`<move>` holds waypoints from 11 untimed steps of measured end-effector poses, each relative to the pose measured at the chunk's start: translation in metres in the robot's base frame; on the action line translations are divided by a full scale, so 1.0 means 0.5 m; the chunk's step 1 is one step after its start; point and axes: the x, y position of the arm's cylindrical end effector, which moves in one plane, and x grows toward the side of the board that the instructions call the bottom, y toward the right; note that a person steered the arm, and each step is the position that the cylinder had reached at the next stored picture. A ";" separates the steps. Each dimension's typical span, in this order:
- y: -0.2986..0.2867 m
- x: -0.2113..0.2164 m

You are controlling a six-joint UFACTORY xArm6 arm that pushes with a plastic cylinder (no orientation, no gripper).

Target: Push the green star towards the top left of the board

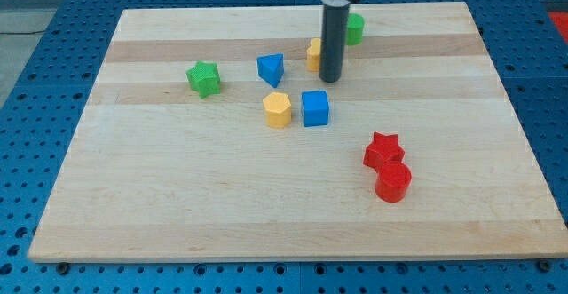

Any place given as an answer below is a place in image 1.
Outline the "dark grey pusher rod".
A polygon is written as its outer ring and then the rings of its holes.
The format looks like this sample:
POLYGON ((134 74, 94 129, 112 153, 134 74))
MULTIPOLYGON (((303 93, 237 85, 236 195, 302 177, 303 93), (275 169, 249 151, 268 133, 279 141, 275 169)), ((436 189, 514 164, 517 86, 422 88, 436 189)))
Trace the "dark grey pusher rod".
POLYGON ((319 78, 335 83, 342 75, 350 5, 323 6, 319 78))

